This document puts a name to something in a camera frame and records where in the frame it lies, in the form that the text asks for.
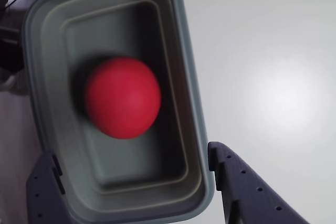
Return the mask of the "blue-grey gripper finger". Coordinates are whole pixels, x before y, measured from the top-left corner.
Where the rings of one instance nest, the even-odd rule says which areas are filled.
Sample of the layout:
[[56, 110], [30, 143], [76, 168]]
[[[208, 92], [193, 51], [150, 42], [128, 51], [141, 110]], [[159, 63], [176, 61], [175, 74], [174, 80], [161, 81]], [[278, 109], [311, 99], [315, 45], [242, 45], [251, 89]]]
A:
[[222, 194], [226, 223], [307, 223], [225, 144], [208, 143], [208, 166]]
[[26, 182], [29, 223], [71, 223], [61, 176], [56, 155], [52, 152], [42, 153]]

